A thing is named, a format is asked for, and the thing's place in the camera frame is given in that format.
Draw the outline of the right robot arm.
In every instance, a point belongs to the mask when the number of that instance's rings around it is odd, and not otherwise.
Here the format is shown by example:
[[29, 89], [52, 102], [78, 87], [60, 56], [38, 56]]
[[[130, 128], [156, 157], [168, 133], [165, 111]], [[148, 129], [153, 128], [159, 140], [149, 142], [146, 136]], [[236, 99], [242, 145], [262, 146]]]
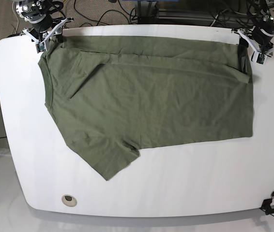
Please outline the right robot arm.
[[15, 13], [31, 24], [31, 28], [24, 28], [20, 34], [30, 37], [38, 53], [47, 51], [53, 38], [61, 43], [63, 27], [73, 22], [73, 18], [64, 14], [63, 7], [58, 0], [13, 1]]

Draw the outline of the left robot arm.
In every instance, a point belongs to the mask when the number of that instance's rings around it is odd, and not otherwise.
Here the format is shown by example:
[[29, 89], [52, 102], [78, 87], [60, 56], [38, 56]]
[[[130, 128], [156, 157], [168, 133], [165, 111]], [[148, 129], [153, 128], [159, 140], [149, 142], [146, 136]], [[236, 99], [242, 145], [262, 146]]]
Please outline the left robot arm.
[[256, 60], [273, 56], [274, 43], [274, 0], [248, 0], [246, 18], [251, 26], [231, 31], [253, 49]]

